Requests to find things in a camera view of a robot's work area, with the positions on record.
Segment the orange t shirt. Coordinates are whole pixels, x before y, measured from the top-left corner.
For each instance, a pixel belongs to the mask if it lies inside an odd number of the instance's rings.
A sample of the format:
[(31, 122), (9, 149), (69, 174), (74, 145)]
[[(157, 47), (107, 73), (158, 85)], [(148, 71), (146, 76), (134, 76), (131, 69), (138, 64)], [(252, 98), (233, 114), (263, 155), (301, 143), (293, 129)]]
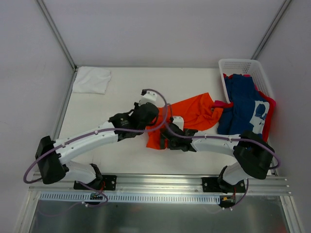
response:
[[(205, 131), (212, 128), (220, 120), (223, 113), (223, 108), (216, 107), (214, 101), (209, 93), (203, 93), (191, 97), (180, 102), (176, 102), (169, 107), (166, 122), (169, 122), (171, 116), (179, 116), (184, 120), (184, 127), (186, 129), (194, 129)], [(157, 127), (165, 116), (165, 110), (159, 109), (159, 116), (156, 124), (147, 129)], [(147, 148), (160, 150), (160, 129), (148, 132)]]

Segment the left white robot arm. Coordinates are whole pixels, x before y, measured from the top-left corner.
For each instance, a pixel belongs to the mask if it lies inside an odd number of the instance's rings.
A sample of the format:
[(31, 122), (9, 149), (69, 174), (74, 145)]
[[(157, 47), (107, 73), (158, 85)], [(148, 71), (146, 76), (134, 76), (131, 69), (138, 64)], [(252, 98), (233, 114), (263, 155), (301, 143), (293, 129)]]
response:
[(53, 184), (62, 179), (85, 183), (97, 189), (102, 176), (95, 164), (83, 165), (74, 162), (77, 156), (97, 147), (134, 138), (158, 120), (158, 108), (148, 102), (135, 104), (134, 109), (118, 113), (97, 128), (68, 139), (41, 138), (35, 158), (44, 184)]

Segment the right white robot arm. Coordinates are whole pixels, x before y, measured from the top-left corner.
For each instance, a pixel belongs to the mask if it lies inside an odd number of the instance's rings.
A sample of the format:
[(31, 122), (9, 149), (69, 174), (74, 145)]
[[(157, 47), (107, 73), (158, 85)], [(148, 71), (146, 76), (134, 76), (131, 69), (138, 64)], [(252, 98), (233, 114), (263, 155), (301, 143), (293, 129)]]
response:
[(207, 192), (233, 192), (239, 182), (249, 178), (264, 180), (272, 169), (274, 150), (257, 134), (245, 131), (235, 135), (207, 135), (202, 131), (181, 130), (169, 123), (160, 130), (160, 148), (183, 152), (215, 152), (231, 156), (236, 162), (224, 166), (219, 176), (205, 183)]

